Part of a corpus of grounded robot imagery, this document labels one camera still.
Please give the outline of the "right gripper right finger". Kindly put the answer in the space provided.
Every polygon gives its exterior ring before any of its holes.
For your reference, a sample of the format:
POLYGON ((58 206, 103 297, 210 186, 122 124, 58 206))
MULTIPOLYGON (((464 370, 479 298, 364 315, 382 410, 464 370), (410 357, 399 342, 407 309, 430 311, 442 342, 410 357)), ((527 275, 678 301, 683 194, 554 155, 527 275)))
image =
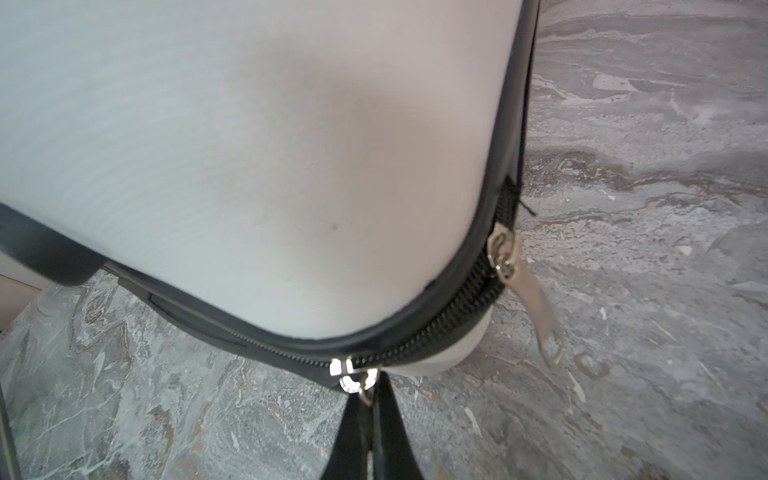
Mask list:
POLYGON ((373 478, 423 480, 386 372, 379 374, 374 387, 372 421, 373 478))

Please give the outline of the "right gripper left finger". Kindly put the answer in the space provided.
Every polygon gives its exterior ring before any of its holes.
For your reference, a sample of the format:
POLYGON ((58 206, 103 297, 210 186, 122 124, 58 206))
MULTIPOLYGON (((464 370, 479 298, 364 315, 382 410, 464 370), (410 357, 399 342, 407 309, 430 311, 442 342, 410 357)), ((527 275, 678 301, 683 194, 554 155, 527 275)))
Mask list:
POLYGON ((371 407, 350 395, 321 480, 366 480, 372 449, 371 407))

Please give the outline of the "white and black suitcase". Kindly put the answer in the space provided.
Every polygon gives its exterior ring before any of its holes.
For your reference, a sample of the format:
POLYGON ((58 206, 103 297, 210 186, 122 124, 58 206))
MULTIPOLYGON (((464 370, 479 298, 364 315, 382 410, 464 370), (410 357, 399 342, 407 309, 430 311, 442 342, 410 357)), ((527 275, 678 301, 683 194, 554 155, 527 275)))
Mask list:
POLYGON ((1 250, 357 393, 462 361, 505 290, 536 1, 5 1, 1 250))

